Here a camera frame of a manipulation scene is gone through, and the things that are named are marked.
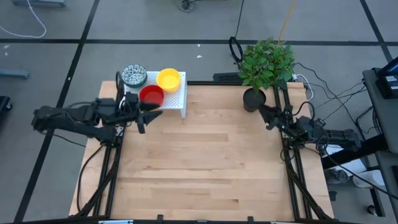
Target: potted plant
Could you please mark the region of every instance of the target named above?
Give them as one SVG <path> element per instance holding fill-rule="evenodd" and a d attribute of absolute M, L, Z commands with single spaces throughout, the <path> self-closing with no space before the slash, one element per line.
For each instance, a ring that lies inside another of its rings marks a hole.
<path fill-rule="evenodd" d="M 243 94 L 243 107 L 253 112 L 266 102 L 266 95 L 260 90 L 267 90 L 270 86 L 277 88 L 283 82 L 292 78 L 294 61 L 290 46 L 283 46 L 283 42 L 275 44 L 273 38 L 259 40 L 255 46 L 248 45 L 243 54 L 242 85 L 251 85 L 252 88 Z"/>

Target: pegboard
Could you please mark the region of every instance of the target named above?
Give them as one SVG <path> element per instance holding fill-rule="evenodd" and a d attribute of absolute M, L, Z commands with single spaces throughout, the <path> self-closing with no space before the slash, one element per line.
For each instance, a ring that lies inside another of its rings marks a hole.
<path fill-rule="evenodd" d="M 147 72 L 148 79 L 145 84 L 140 88 L 130 88 L 124 85 L 124 91 L 128 91 L 130 93 L 139 94 L 139 92 L 147 85 L 157 85 L 156 83 L 156 76 L 159 72 Z M 185 109 L 184 107 L 184 99 L 185 95 L 187 94 L 187 81 L 185 72 L 179 72 L 181 77 L 180 88 L 174 93 L 167 93 L 164 92 L 164 101 L 163 105 L 160 109 L 165 110 L 180 110 Z"/>

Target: black pot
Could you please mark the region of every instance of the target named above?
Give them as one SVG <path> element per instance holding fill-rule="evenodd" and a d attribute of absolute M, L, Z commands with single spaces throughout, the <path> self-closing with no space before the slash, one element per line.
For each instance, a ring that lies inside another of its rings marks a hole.
<path fill-rule="evenodd" d="M 253 88 L 246 90 L 243 93 L 243 108 L 248 112 L 255 112 L 260 105 L 266 103 L 266 95 L 259 90 L 258 93 Z"/>

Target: yellow bowl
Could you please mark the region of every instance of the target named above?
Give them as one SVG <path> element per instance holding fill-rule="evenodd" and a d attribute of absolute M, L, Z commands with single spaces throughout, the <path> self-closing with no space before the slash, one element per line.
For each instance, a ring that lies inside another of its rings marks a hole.
<path fill-rule="evenodd" d="M 180 82 L 180 74 L 173 68 L 163 69 L 156 77 L 157 85 L 168 93 L 177 91 L 180 88 Z"/>

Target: green leaves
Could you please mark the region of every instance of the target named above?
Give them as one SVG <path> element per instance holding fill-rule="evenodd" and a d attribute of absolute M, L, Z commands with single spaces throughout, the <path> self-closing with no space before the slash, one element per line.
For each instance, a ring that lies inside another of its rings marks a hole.
<path fill-rule="evenodd" d="M 273 63 L 269 63 L 268 64 L 268 69 L 273 71 L 274 70 L 274 64 Z"/>
<path fill-rule="evenodd" d="M 243 63 L 243 67 L 249 71 L 251 71 L 251 65 L 248 63 Z"/>
<path fill-rule="evenodd" d="M 243 83 L 242 83 L 242 85 L 248 85 L 248 84 L 249 84 L 249 82 L 250 82 L 250 80 L 243 80 Z"/>
<path fill-rule="evenodd" d="M 265 90 L 268 90 L 268 88 L 269 88 L 269 83 L 264 83 L 262 87 L 263 87 Z"/>
<path fill-rule="evenodd" d="M 279 86 L 292 78 L 293 52 L 289 45 L 276 45 L 272 37 L 248 45 L 243 55 L 242 72 L 239 77 L 243 85 L 251 85 L 257 92 L 261 87 Z"/>
<path fill-rule="evenodd" d="M 244 72 L 239 72 L 238 73 L 239 77 L 241 77 L 242 79 L 245 79 L 248 75 Z"/>
<path fill-rule="evenodd" d="M 245 57 L 245 58 L 244 58 L 244 61 L 245 61 L 246 63 L 248 63 L 249 65 L 252 65 L 252 64 L 253 64 L 253 58 L 252 58 L 252 57 Z"/>
<path fill-rule="evenodd" d="M 264 64 L 266 62 L 267 62 L 267 58 L 266 57 L 262 57 L 262 58 L 259 59 L 259 64 L 260 65 L 262 65 L 262 64 Z"/>
<path fill-rule="evenodd" d="M 264 71 L 262 71 L 262 75 L 264 76 L 264 78 L 270 78 L 274 74 L 272 72 L 270 72 L 270 71 L 264 70 Z"/>

